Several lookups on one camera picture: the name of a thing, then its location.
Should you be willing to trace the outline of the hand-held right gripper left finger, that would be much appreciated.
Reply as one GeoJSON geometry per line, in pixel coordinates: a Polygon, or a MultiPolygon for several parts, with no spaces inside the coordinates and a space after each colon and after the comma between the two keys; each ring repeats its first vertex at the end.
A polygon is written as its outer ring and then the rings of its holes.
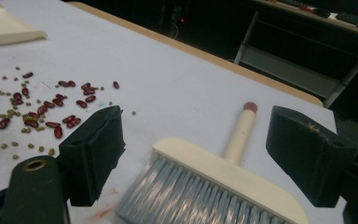
{"type": "Polygon", "coordinates": [[[92,206],[125,151],[119,105],[96,111],[59,145],[72,206],[92,206]]]}

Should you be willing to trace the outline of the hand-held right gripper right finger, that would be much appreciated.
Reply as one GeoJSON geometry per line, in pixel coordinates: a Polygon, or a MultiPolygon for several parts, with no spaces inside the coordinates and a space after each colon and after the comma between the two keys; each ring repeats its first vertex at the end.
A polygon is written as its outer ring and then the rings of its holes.
{"type": "Polygon", "coordinates": [[[266,149],[316,207],[334,207],[341,177],[357,148],[317,121],[290,108],[273,106],[266,149]]]}

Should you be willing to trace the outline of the pile of red and green beans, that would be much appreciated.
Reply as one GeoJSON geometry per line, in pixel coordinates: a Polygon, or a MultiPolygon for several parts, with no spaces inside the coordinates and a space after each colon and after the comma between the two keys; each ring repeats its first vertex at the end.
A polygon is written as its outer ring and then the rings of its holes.
{"type": "Polygon", "coordinates": [[[0,67],[0,162],[58,154],[58,144],[96,110],[119,103],[116,72],[40,66],[0,67]]]}

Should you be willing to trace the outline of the cream brush with grey bristles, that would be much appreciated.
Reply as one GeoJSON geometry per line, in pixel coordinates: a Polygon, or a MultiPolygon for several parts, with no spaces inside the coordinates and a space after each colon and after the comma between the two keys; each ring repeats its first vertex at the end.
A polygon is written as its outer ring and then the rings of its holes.
{"type": "Polygon", "coordinates": [[[128,224],[309,224],[291,194],[240,167],[256,111],[243,105],[221,157],[183,139],[156,142],[117,215],[128,224]]]}

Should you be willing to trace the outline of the cream dustpan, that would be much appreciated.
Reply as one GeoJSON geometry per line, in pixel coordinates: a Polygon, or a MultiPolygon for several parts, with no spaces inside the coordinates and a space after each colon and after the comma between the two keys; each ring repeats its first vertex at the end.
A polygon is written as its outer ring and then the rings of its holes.
{"type": "Polygon", "coordinates": [[[0,4],[0,46],[34,41],[47,36],[45,31],[34,29],[0,4]]]}

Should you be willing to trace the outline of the white table cover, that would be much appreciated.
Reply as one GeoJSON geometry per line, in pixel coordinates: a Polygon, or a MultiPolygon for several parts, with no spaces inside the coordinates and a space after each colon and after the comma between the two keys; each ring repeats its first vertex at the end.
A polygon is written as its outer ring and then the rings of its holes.
{"type": "MultiPolygon", "coordinates": [[[[221,154],[242,106],[250,101],[258,111],[244,168],[291,192],[310,224],[343,224],[340,208],[309,203],[265,147],[273,106],[293,108],[330,128],[335,122],[329,110],[244,77],[232,63],[212,63],[206,56],[179,50],[171,39],[141,35],[61,0],[2,4],[47,37],[0,46],[0,115],[8,110],[7,94],[23,81],[30,85],[33,104],[65,96],[63,106],[49,111],[53,119],[72,114],[86,118],[109,104],[122,108],[125,153],[99,201],[71,209],[73,224],[122,224],[116,205],[145,168],[155,142],[178,137],[221,154]]],[[[0,130],[0,190],[18,162],[57,145],[51,131],[26,134],[13,119],[0,130]]]]}

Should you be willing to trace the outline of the small black device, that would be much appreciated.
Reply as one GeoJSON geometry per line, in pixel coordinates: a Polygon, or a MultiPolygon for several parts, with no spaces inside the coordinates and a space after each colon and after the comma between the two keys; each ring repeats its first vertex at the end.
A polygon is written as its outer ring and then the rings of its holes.
{"type": "Polygon", "coordinates": [[[331,13],[324,8],[315,8],[312,10],[312,13],[322,18],[328,18],[331,15],[331,13]]]}

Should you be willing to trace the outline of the white desk frame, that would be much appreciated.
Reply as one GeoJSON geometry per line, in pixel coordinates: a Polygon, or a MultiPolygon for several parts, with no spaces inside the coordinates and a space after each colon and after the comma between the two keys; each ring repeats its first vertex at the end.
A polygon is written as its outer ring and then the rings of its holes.
{"type": "Polygon", "coordinates": [[[312,0],[237,0],[254,11],[234,63],[323,99],[329,107],[358,75],[358,16],[312,0]],[[322,18],[312,13],[327,9],[322,18]]]}

